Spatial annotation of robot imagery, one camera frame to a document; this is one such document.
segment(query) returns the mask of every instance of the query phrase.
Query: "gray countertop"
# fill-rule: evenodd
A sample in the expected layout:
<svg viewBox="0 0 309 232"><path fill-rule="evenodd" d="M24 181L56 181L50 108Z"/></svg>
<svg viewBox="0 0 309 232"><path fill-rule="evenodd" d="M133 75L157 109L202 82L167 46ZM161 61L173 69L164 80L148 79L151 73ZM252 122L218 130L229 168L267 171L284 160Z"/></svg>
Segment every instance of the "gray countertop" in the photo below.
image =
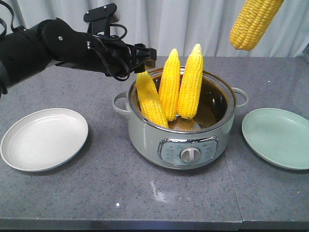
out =
<svg viewBox="0 0 309 232"><path fill-rule="evenodd" d="M0 229L309 229L309 172L264 161L241 133L242 119L257 108L309 118L309 64L206 57L205 70L246 91L250 102L236 115L225 152L190 171L156 166L131 144L112 98L128 91L135 75L118 82L50 67L9 89L0 99L1 138L17 120L47 108L82 114L89 134L73 159L49 171L22 172L0 159Z"/></svg>

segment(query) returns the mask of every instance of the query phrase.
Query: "silver knob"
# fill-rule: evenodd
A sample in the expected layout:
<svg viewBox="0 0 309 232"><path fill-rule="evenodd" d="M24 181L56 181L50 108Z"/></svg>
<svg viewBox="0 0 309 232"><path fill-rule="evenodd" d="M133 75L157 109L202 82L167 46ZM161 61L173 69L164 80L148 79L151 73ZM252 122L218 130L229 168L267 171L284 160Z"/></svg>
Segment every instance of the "silver knob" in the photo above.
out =
<svg viewBox="0 0 309 232"><path fill-rule="evenodd" d="M196 147L188 147L180 152L180 159L183 162L191 163L201 157L201 152Z"/></svg>

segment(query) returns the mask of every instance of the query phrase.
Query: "corn on the cob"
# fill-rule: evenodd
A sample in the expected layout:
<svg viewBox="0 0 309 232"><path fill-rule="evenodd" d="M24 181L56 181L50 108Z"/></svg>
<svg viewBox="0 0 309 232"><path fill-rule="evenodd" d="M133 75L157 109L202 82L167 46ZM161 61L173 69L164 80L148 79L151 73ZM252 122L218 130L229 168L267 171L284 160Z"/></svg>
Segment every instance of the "corn on the cob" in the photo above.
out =
<svg viewBox="0 0 309 232"><path fill-rule="evenodd" d="M147 71L137 74L136 88L142 114L153 123L168 128L155 83Z"/></svg>
<svg viewBox="0 0 309 232"><path fill-rule="evenodd" d="M203 67L202 48L197 43L187 59L179 90L177 114L183 118L193 118L197 113Z"/></svg>
<svg viewBox="0 0 309 232"><path fill-rule="evenodd" d="M159 99L168 122L176 118L180 86L180 60L178 51L173 49L165 62L159 87Z"/></svg>
<svg viewBox="0 0 309 232"><path fill-rule="evenodd" d="M260 41L283 0L247 0L231 30L236 49L252 50Z"/></svg>

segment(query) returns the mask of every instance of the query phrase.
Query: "robotic arm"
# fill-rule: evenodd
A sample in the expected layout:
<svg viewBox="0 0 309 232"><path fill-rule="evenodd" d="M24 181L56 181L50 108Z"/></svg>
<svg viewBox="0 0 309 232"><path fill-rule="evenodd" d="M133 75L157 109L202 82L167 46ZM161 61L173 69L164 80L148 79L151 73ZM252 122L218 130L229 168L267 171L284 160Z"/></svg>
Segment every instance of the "robotic arm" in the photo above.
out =
<svg viewBox="0 0 309 232"><path fill-rule="evenodd" d="M142 43L126 44L123 25L114 24L117 6L114 3L90 10L84 15L89 23L87 33L74 31L60 18L45 20L31 29L14 28L6 35L6 24L0 18L4 31L0 34L0 96L7 89L45 68L56 65L73 69L95 71L119 81L129 78L131 72L140 73L155 67L156 50ZM120 37L110 35L110 27L121 27Z"/></svg>

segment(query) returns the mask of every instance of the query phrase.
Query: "curtain fold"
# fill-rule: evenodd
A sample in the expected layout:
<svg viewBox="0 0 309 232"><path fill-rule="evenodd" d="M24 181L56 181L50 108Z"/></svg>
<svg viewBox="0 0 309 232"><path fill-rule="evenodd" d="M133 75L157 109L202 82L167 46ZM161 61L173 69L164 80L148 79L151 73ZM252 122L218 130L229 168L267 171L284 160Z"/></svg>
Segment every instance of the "curtain fold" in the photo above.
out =
<svg viewBox="0 0 309 232"><path fill-rule="evenodd" d="M120 13L118 23L128 29L128 44L144 43L168 56L177 48L188 56L200 43L204 56L297 57L309 43L309 0L285 0L268 30L252 51L236 50L229 42L245 0L5 0L15 12L14 26L31 28L46 19L59 17L74 30L86 32L84 14L114 2ZM9 24L8 10L0 17ZM111 28L121 35L123 29Z"/></svg>

